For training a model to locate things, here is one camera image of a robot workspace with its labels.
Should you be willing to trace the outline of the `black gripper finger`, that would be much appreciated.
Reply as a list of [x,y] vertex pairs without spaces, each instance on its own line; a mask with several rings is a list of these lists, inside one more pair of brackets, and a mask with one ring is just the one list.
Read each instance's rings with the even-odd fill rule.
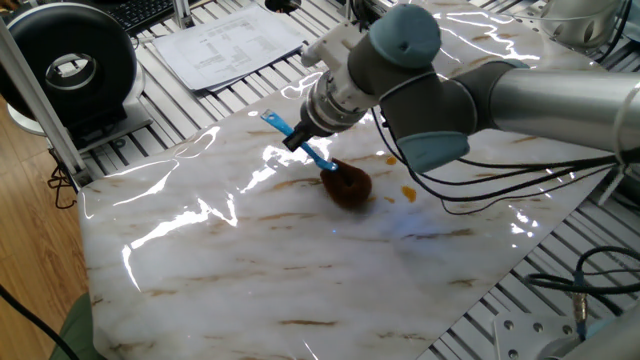
[[293,130],[285,137],[282,143],[290,151],[296,151],[308,140],[308,133],[305,131]]

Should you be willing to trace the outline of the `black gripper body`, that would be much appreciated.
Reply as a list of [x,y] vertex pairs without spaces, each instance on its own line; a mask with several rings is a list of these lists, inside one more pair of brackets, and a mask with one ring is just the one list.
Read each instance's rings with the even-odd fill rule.
[[312,121],[300,121],[294,128],[294,139],[296,143],[303,143],[313,137],[327,137],[328,132],[321,129]]

